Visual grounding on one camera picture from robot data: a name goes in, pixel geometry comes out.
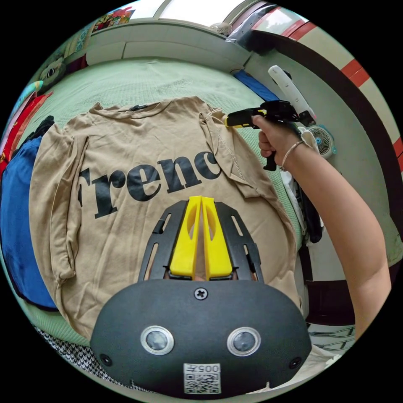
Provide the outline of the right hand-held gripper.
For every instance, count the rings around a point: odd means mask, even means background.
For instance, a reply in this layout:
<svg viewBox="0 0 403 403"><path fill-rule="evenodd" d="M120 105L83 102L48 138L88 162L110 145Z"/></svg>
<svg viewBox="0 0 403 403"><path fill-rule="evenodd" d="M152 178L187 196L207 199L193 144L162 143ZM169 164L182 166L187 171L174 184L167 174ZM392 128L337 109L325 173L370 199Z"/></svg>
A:
<svg viewBox="0 0 403 403"><path fill-rule="evenodd" d="M259 129L259 148L261 155L266 158L266 165L264 166L265 170L276 171L276 151L271 149L265 151L262 149L262 145L268 145L267 137L264 134L263 129L254 124L253 119L255 116L260 116L262 119L271 123L276 123L279 126L287 127L298 137L297 145L304 144L309 146L309 144L303 139L299 129L294 125L294 123L300 122L300 118L295 108L288 101L276 100L264 102L258 108L247 108L228 114L225 118L226 127L251 127L256 130Z"/></svg>

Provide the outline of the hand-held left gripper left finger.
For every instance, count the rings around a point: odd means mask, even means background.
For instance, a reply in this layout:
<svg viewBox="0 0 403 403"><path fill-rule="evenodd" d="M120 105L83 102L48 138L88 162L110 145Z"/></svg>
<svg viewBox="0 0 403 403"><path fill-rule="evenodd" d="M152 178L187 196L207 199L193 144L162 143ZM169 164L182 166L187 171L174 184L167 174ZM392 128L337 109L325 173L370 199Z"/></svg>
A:
<svg viewBox="0 0 403 403"><path fill-rule="evenodd" d="M170 263L174 277L195 279L201 203L201 196L191 196L186 204Z"/></svg>

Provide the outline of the person's right hand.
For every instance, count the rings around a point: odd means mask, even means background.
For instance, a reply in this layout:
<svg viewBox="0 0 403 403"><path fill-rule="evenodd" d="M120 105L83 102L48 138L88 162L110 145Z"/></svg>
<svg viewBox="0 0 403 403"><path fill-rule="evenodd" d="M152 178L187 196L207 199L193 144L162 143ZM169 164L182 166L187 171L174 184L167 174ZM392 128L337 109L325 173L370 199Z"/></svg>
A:
<svg viewBox="0 0 403 403"><path fill-rule="evenodd" d="M276 165L286 170L288 157L303 143L302 140L284 123L273 123L260 115L253 116L252 123L260 129L258 146L261 156L273 156Z"/></svg>

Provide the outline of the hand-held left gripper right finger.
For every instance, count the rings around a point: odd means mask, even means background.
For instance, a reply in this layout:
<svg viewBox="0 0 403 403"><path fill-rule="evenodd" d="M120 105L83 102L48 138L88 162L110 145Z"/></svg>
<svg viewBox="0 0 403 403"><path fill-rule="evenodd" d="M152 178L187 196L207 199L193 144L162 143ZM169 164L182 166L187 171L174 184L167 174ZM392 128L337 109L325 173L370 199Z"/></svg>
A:
<svg viewBox="0 0 403 403"><path fill-rule="evenodd" d="M227 278L232 264L213 198L202 197L204 262L207 280Z"/></svg>

